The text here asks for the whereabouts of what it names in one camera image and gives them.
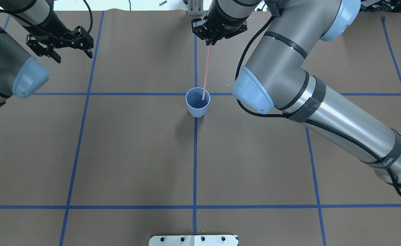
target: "small metal object on floor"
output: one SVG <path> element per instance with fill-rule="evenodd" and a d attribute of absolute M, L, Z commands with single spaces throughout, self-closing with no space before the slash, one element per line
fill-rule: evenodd
<path fill-rule="evenodd" d="M 179 235 L 179 236 L 153 236 L 149 246 L 238 246 L 237 235 Z"/>

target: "blue cap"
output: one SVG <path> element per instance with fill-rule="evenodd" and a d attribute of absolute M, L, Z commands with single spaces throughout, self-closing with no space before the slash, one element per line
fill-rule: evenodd
<path fill-rule="evenodd" d="M 232 86 L 232 94 L 261 114 L 267 114 L 275 107 L 269 93 L 247 67 L 241 68 L 240 75 Z"/>
<path fill-rule="evenodd" d="M 26 98 L 41 88 L 49 78 L 49 72 L 31 56 L 19 70 L 12 93 L 19 98 Z"/>
<path fill-rule="evenodd" d="M 360 0 L 342 0 L 336 19 L 330 29 L 320 39 L 323 41 L 331 41 L 340 36 L 355 20 L 360 11 L 360 6 Z"/>

